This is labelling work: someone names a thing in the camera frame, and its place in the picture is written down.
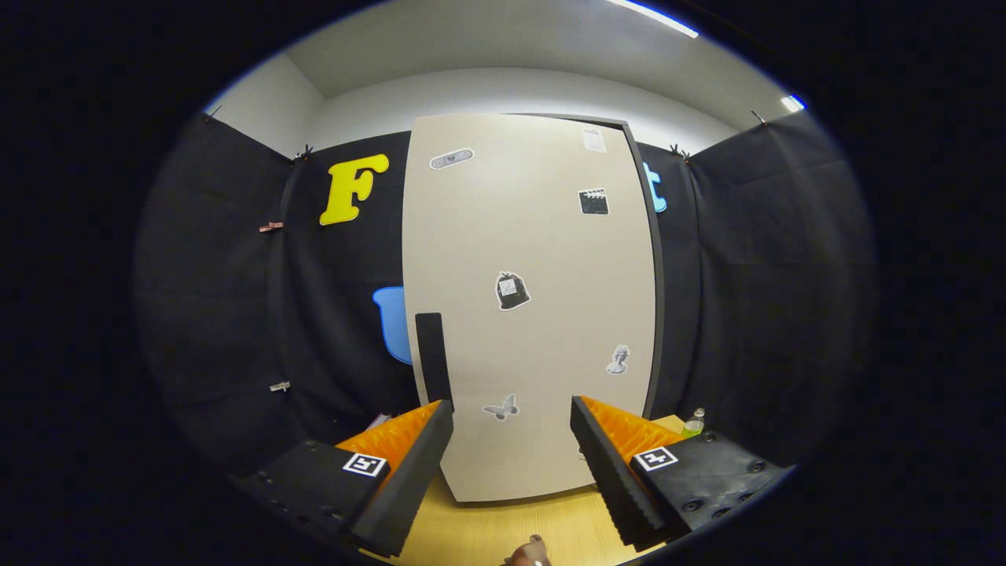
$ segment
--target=wooden table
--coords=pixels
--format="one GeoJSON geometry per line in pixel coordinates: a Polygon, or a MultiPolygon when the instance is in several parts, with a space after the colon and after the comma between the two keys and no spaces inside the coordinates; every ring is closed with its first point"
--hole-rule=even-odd
{"type": "MultiPolygon", "coordinates": [[[[684,426],[674,415],[654,422],[677,433],[684,426]]],[[[596,485],[526,500],[459,504],[438,474],[401,556],[360,552],[401,566],[499,566],[532,534],[541,535],[554,566],[612,566],[663,546],[636,552],[623,545],[596,485]]]]}

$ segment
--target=plastic bottle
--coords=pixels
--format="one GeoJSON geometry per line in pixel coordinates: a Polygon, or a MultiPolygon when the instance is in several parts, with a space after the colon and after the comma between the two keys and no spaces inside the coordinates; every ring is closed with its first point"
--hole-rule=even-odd
{"type": "Polygon", "coordinates": [[[705,426],[705,421],[702,420],[703,416],[705,416],[705,409],[701,407],[695,409],[695,414],[692,415],[692,418],[685,422],[684,428],[681,429],[681,436],[691,438],[692,436],[702,432],[702,427],[705,426]]]}

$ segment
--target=black fabric backdrop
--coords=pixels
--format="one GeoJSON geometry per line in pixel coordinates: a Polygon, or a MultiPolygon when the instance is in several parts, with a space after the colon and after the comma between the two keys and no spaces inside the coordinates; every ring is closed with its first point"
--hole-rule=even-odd
{"type": "Polygon", "coordinates": [[[702,300],[681,416],[779,465],[838,424],[876,308],[867,208],[806,113],[692,156],[702,300]]]}
{"type": "MultiPolygon", "coordinates": [[[[291,167],[200,118],[165,164],[137,245],[142,338],[183,430],[231,474],[418,405],[371,301],[402,285],[408,139],[358,140],[291,167]],[[358,217],[321,225],[329,167],[379,153],[389,166],[367,199],[354,196],[358,217]],[[281,381],[289,392],[269,391],[281,381]]],[[[688,163],[639,146],[668,203],[652,416],[704,407],[708,426],[788,465],[835,423],[862,363],[873,258],[848,164],[804,113],[688,163]]]]}

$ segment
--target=white wall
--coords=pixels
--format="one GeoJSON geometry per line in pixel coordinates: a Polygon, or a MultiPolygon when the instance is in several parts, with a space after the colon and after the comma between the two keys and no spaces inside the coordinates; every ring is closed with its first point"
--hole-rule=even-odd
{"type": "Polygon", "coordinates": [[[242,76],[206,113],[223,105],[213,118],[293,158],[311,142],[310,124],[323,102],[301,69],[281,53],[242,76]]]}
{"type": "Polygon", "coordinates": [[[625,120],[637,141],[698,152],[738,131],[689,106],[621,82],[532,68],[465,68],[406,76],[325,101],[310,143],[323,149],[412,129],[417,116],[539,112],[625,120]]]}

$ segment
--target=butterfly sticker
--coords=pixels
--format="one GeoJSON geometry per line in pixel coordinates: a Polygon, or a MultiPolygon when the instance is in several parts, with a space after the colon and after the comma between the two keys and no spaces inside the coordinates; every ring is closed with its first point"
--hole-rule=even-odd
{"type": "Polygon", "coordinates": [[[496,417],[496,420],[498,421],[505,421],[507,415],[516,415],[520,413],[520,408],[517,407],[516,402],[517,394],[511,393],[506,396],[506,399],[503,400],[502,407],[487,405],[483,407],[482,410],[496,417]]]}

